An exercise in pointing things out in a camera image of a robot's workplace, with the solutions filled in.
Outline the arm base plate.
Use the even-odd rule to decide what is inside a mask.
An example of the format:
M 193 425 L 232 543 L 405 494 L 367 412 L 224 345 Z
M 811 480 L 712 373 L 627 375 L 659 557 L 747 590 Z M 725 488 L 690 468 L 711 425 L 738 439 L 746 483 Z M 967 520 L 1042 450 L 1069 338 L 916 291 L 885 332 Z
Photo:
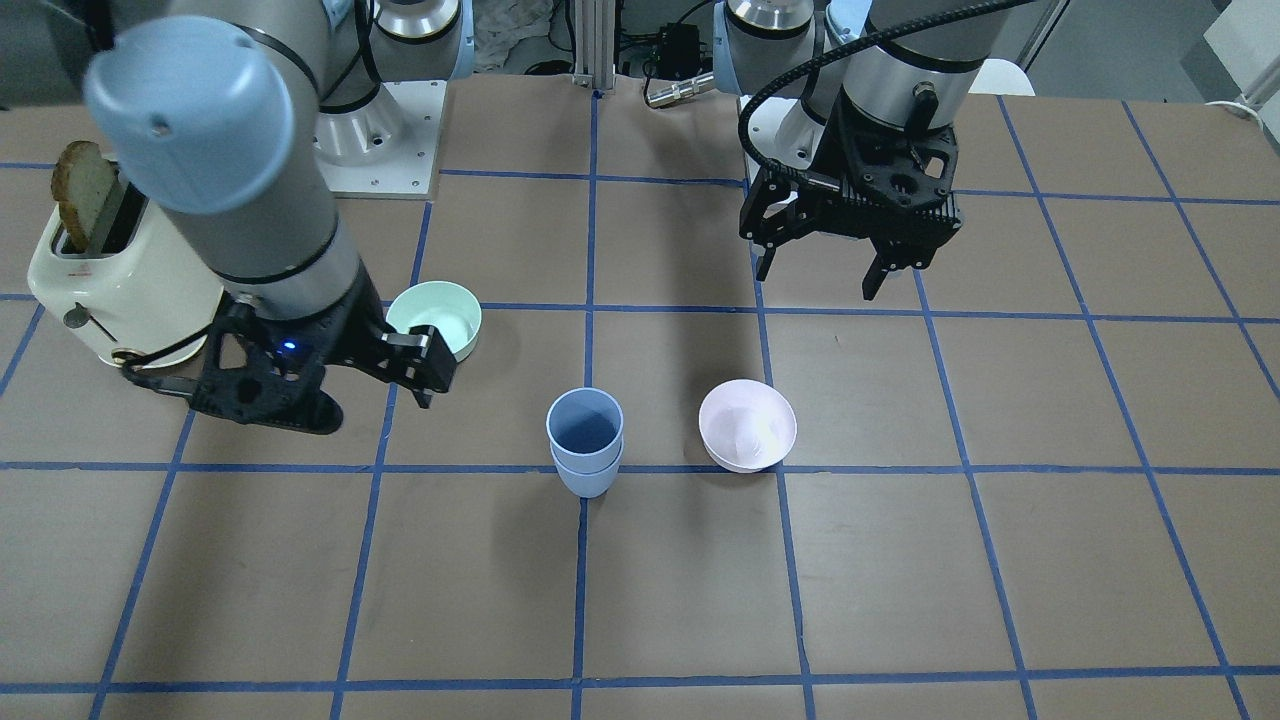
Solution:
M 443 79 L 393 82 L 362 108 L 320 113 L 314 147 L 328 188 L 343 199 L 431 199 L 447 90 Z

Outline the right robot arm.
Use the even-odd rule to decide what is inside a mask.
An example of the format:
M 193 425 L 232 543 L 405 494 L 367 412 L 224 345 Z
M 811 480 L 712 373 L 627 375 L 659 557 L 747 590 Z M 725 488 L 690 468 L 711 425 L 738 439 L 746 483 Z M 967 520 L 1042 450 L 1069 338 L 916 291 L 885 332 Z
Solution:
M 317 164 L 314 131 L 347 20 L 371 54 L 372 8 L 343 1 L 174 1 L 120 31 L 83 95 L 125 178 L 164 211 L 224 295 L 195 378 L 122 374 L 196 413 L 329 434 L 329 366 L 402 386 L 428 407 L 454 379 L 439 329 L 396 331 Z

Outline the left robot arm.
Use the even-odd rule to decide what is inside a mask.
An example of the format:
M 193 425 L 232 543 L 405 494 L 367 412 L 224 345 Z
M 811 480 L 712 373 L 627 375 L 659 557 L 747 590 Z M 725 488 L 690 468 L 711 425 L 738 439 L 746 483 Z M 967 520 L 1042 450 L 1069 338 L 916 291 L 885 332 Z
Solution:
M 814 233 L 867 240 L 861 281 L 927 269 L 961 228 L 955 118 L 1012 1 L 719 1 L 716 86 L 741 97 L 737 137 L 756 164 L 739 215 L 771 273 Z

